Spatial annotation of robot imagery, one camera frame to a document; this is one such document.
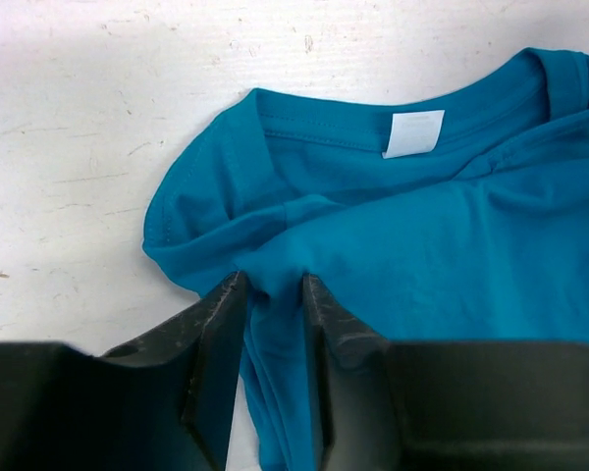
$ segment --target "blue shirt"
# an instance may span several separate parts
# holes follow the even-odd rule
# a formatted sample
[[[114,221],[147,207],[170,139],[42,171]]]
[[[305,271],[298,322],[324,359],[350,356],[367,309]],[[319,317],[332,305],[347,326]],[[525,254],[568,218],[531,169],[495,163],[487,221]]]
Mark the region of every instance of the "blue shirt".
[[[393,113],[429,110],[436,148],[383,159]],[[260,462],[310,471],[305,273],[394,340],[589,341],[589,56],[524,50],[402,106],[252,90],[172,166],[143,248],[201,295],[247,272]]]

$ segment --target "stain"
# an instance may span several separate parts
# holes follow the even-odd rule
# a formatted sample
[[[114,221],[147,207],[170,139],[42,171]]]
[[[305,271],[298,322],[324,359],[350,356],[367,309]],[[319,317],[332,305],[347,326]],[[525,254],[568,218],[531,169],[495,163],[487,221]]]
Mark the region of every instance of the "stain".
[[[312,49],[314,49],[314,39],[312,39],[312,36],[307,35],[305,37],[305,54],[312,52]]]

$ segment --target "scratched surface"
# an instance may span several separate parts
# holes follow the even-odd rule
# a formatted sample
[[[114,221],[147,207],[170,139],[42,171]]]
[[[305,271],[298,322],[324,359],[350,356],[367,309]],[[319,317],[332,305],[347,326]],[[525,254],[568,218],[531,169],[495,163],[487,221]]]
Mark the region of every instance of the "scratched surface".
[[[0,340],[102,353],[196,300],[140,252],[146,204],[253,86],[445,93],[520,48],[589,52],[589,0],[0,2]],[[229,469],[258,469],[243,400]]]

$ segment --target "seam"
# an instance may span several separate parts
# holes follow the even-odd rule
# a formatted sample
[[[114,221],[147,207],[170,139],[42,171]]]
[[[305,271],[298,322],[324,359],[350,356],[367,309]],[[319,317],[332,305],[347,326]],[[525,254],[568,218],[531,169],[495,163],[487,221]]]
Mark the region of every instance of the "seam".
[[[212,133],[214,132],[214,129],[220,128],[220,123],[221,123],[220,120],[217,118],[212,123],[212,125],[207,130],[204,131],[205,134],[203,135],[203,137],[201,139],[198,149],[196,149],[196,152],[195,152],[193,158],[191,159],[191,161],[188,164],[186,175],[182,178],[180,183],[177,185],[177,188],[170,194],[170,196],[168,198],[164,198],[164,200],[162,201],[162,218],[163,218],[163,223],[164,223],[164,236],[165,236],[166,243],[170,243],[171,231],[172,231],[172,215],[170,213],[166,212],[167,206],[168,206],[168,204],[170,204],[171,201],[174,201],[175,199],[177,199],[182,188],[186,187],[187,183],[189,182],[189,179],[192,177],[192,175],[194,173],[196,163],[198,162],[198,160],[200,159],[200,157],[203,154],[203,150],[205,149],[205,144],[209,140],[209,137],[211,137]]]
[[[454,135],[454,138],[450,139],[448,141],[448,143],[458,142],[459,140],[476,133],[476,131],[484,130],[485,128],[487,128],[488,126],[491,126],[496,121],[498,121],[502,118],[505,118],[506,116],[509,116],[511,113],[514,113],[520,107],[525,105],[529,100],[534,98],[534,96],[537,93],[539,93],[542,88],[543,88],[542,85],[538,85],[538,86],[533,87],[531,89],[531,91],[528,92],[528,94],[526,94],[515,106],[506,110],[503,114],[500,114],[497,117],[492,118],[491,120],[484,121],[484,122],[480,123],[479,126],[471,128],[470,130],[456,133]],[[386,132],[354,130],[354,129],[350,129],[350,128],[342,128],[342,127],[338,127],[338,126],[334,126],[334,125],[329,125],[327,123],[316,123],[313,121],[298,120],[295,118],[285,118],[285,117],[280,117],[280,116],[275,116],[275,115],[266,115],[266,114],[261,114],[261,116],[264,116],[267,118],[275,118],[278,120],[284,120],[284,121],[288,121],[288,122],[300,122],[300,123],[306,123],[306,124],[311,124],[311,125],[324,126],[326,128],[332,128],[332,129],[342,130],[342,131],[359,132],[361,134],[367,134],[367,135],[377,135],[377,136],[385,136],[386,135]],[[371,152],[379,152],[380,151],[380,149],[378,147],[373,146],[373,145],[367,145],[367,144],[362,144],[362,143],[353,142],[353,141],[338,140],[338,139],[333,139],[333,138],[328,138],[328,137],[318,137],[318,136],[311,135],[311,134],[295,133],[295,132],[287,132],[287,131],[273,131],[273,130],[265,130],[264,132],[266,135],[301,140],[304,142],[317,142],[317,143],[321,143],[321,144],[339,145],[341,147],[355,148],[358,150],[366,150],[366,151],[371,151]]]
[[[223,117],[223,121],[227,126],[227,132],[224,132],[224,139],[226,140],[226,143],[223,149],[223,153],[225,154],[225,162],[226,164],[228,164],[229,167],[232,168],[232,170],[234,170],[234,174],[232,175],[232,186],[234,187],[234,192],[237,192],[240,195],[239,205],[240,209],[243,209],[246,201],[249,182],[246,181],[245,178],[242,178],[241,182],[238,181],[238,177],[242,177],[242,167],[239,162],[239,154],[235,151],[236,147],[234,146],[234,141],[232,138],[234,130],[232,130],[231,128],[231,123],[229,121],[228,115],[225,115]],[[231,214],[230,217],[235,218],[236,216],[234,214]]]
[[[260,113],[259,115],[260,116],[263,116],[264,118],[272,118],[272,119],[275,119],[275,120],[289,121],[291,123],[306,123],[307,125],[321,126],[323,128],[332,128],[332,129],[335,129],[335,130],[342,130],[342,131],[359,132],[361,134],[384,135],[386,133],[385,131],[382,131],[382,130],[379,130],[379,131],[367,131],[367,130],[359,130],[357,128],[344,128],[342,126],[336,126],[336,125],[332,125],[330,123],[321,123],[321,122],[318,122],[318,121],[301,120],[301,119],[298,119],[298,118],[292,118],[292,117],[288,117],[288,116],[270,115],[270,114],[267,114],[267,113]]]
[[[272,135],[274,137],[284,137],[294,140],[302,140],[304,142],[317,142],[321,144],[338,145],[341,147],[357,148],[361,150],[369,150],[371,152],[377,152],[376,147],[364,144],[358,144],[355,142],[348,142],[344,140],[330,139],[327,137],[317,137],[309,134],[299,134],[294,132],[279,132],[279,131],[265,131],[266,135]]]
[[[480,124],[477,127],[474,127],[470,130],[467,130],[465,132],[460,132],[457,133],[455,135],[455,137],[460,138],[460,137],[466,137],[468,135],[473,134],[476,130],[482,130],[484,128],[486,128],[487,126],[492,125],[494,122],[498,121],[499,119],[501,119],[504,116],[509,115],[510,113],[516,111],[517,109],[519,109],[521,106],[523,106],[524,104],[526,104],[531,98],[533,98],[539,91],[541,91],[541,89],[543,88],[543,84],[540,83],[536,86],[533,86],[527,93],[524,93],[521,98],[519,99],[519,102],[517,105],[511,107],[510,109],[506,110],[503,114],[499,114],[496,117],[493,117],[492,119],[488,120],[488,121],[484,121],[484,122],[480,122]],[[488,107],[484,107],[482,108],[482,111],[487,110],[489,108],[492,108],[493,105],[488,106]],[[389,113],[392,114],[392,111],[388,111],[388,112],[383,112],[380,111],[380,114],[383,113]],[[286,117],[286,116],[278,116],[278,115],[273,115],[273,114],[268,114],[268,113],[259,113],[260,116],[263,116],[264,118],[269,118],[269,119],[276,119],[276,120],[281,120],[281,121],[287,121],[290,123],[305,123],[308,125],[314,125],[314,126],[320,126],[320,127],[324,127],[324,128],[331,128],[334,130],[341,130],[341,131],[350,131],[350,132],[357,132],[360,134],[367,134],[367,135],[376,135],[376,136],[386,136],[386,134],[388,134],[388,131],[366,131],[366,130],[361,130],[361,129],[356,129],[356,128],[345,128],[345,127],[341,127],[341,126],[336,126],[336,125],[332,125],[329,123],[321,123],[321,122],[317,122],[317,121],[311,121],[311,120],[305,120],[305,119],[298,119],[298,118],[292,118],[292,117]]]
[[[553,139],[555,137],[561,137],[563,135],[567,135],[571,132],[577,132],[577,131],[581,131],[585,128],[585,126],[583,124],[578,124],[575,127],[572,128],[568,128],[566,130],[560,130],[558,132],[555,133],[546,133],[545,135],[542,135],[539,139],[535,140],[534,142],[529,143],[524,150],[534,150],[537,147],[539,147],[540,145],[544,144],[547,140]],[[519,141],[516,142],[511,142],[509,145],[507,145],[504,149],[502,149],[502,153],[505,153],[506,151],[509,151],[509,154],[502,157],[502,159],[500,159],[497,163],[494,164],[493,168],[491,169],[491,173],[495,172],[496,170],[498,170],[503,164],[505,164],[505,162],[509,161],[512,157],[514,157],[515,155],[517,155],[518,153],[518,149],[513,149],[511,150]]]

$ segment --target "neckline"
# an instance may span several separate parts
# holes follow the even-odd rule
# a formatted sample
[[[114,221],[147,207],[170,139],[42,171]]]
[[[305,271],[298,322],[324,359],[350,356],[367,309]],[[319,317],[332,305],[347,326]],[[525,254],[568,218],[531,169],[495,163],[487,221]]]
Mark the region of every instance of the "neckline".
[[[265,88],[254,88],[224,114],[232,145],[243,163],[252,168],[273,168],[267,139],[272,136],[380,153],[388,145],[393,113],[445,109],[443,129],[429,154],[392,159],[405,169],[432,165],[432,158],[453,170],[470,152],[477,132],[543,94],[548,107],[545,124],[522,131],[510,142],[540,137],[564,122],[577,119],[588,103],[584,56],[572,51],[523,49],[484,78],[457,91],[401,105],[373,105],[308,98]],[[509,143],[466,159],[462,166],[491,166]]]

